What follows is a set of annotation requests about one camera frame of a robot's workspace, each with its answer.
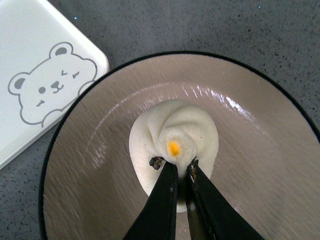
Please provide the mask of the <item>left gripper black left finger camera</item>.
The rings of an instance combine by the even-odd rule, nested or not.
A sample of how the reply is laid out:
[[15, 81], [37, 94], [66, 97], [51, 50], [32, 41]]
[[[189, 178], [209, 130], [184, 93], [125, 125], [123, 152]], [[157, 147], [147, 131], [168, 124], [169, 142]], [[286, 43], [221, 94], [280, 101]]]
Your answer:
[[166, 162], [125, 240], [174, 240], [176, 238], [178, 170]]

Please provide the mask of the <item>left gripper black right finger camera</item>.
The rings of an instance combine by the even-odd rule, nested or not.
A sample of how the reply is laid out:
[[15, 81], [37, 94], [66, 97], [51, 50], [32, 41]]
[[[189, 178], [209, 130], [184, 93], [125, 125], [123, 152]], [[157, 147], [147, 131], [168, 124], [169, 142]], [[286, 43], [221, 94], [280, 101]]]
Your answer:
[[186, 207], [192, 240], [262, 240], [228, 203], [194, 159], [186, 170]]

